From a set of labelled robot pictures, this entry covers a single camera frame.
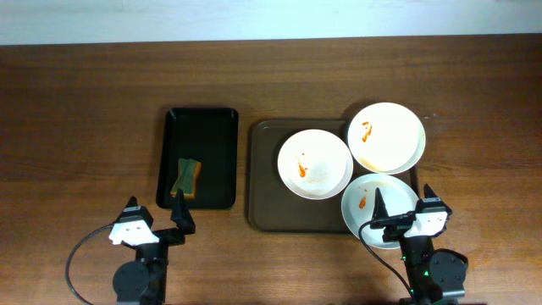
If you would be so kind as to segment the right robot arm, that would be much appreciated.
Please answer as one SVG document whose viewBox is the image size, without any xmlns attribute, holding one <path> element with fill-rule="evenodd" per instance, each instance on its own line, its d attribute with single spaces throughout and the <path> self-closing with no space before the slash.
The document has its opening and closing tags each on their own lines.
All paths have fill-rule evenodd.
<svg viewBox="0 0 542 305">
<path fill-rule="evenodd" d="M 399 280 L 409 293 L 398 301 L 400 305 L 458 304 L 466 295 L 468 259 L 450 249 L 434 248 L 433 239 L 445 232 L 452 210 L 429 185 L 423 194 L 414 210 L 390 216 L 376 190 L 373 217 L 358 232 L 367 226 L 382 229 L 383 241 L 399 243 L 407 275 Z"/>
</svg>

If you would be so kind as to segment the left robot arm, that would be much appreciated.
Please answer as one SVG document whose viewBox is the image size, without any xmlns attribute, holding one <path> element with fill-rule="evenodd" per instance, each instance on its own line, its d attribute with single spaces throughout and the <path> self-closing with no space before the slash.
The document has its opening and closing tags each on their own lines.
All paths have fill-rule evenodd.
<svg viewBox="0 0 542 305">
<path fill-rule="evenodd" d="M 183 245 L 185 237 L 196 232 L 181 189 L 175 194 L 170 219 L 175 227 L 153 230 L 153 217 L 131 197 L 113 222 L 112 243 L 135 250 L 135 259 L 122 264 L 113 276 L 117 304 L 165 303 L 169 249 Z"/>
</svg>

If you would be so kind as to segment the green and yellow sponge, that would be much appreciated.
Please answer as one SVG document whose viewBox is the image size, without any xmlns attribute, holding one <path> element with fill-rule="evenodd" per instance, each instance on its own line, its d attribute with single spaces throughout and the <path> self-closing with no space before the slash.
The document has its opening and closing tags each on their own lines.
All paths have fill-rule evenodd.
<svg viewBox="0 0 542 305">
<path fill-rule="evenodd" d="M 202 169 L 202 164 L 191 158 L 180 158 L 177 165 L 178 176 L 170 190 L 170 196 L 176 197 L 178 191 L 182 190 L 184 199 L 195 199 L 196 183 Z"/>
</svg>

